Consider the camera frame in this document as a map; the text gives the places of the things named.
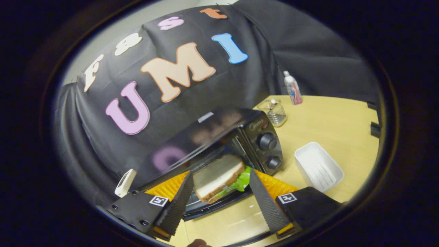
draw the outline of white bottle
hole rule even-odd
[[[294,105],[301,104],[303,102],[302,95],[300,94],[299,85],[297,84],[296,79],[288,73],[288,71],[284,71],[285,79],[284,83],[287,87],[288,95],[290,95],[291,102]]]

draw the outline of white plug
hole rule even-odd
[[[121,198],[124,197],[126,194],[128,194],[128,190],[130,189],[136,174],[137,172],[133,169],[127,171],[120,179],[119,184],[117,185],[116,190],[114,191],[114,194],[116,194]]]

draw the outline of peach letter m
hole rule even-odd
[[[177,48],[177,63],[162,58],[154,58],[145,63],[141,72],[149,73],[162,91],[162,101],[169,102],[177,97],[181,89],[174,87],[169,79],[178,84],[189,87],[189,69],[192,80],[202,81],[215,73],[215,68],[209,66],[197,51],[197,44],[187,43]]]

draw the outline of black cloth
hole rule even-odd
[[[374,77],[356,51],[334,32],[310,16],[282,3],[240,0],[234,5],[195,7],[172,13],[120,35],[102,51],[96,79],[84,92],[84,75],[60,88],[53,121],[56,148],[68,176],[91,204],[106,206],[115,201],[114,189],[129,169],[136,170],[133,186],[149,182],[155,168],[146,157],[160,144],[221,105],[252,108],[271,94],[286,94],[281,70],[288,70],[302,94],[374,101]],[[227,19],[209,17],[200,10],[220,9]],[[185,21],[163,31],[158,23],[172,16]],[[142,41],[120,56],[117,43],[132,33]],[[229,33],[248,55],[238,64],[216,34]],[[216,72],[190,87],[179,84],[181,94],[161,101],[155,81],[140,68],[154,58],[176,62],[179,46],[194,42],[204,60]],[[149,108],[151,118],[138,134],[127,135],[110,116],[107,105],[115,98],[128,119],[137,112],[121,90],[136,81],[136,91]]]

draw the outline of toaster oven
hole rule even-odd
[[[148,182],[138,190],[147,190],[187,170],[193,171],[196,176],[197,172],[227,154],[269,175],[273,175],[283,165],[279,139],[264,112],[219,107],[201,116],[148,156],[147,169],[138,171],[138,175],[143,174],[139,178]],[[211,213],[251,193],[249,186],[243,192],[231,190],[209,204],[202,202],[194,189],[183,219],[187,221]]]

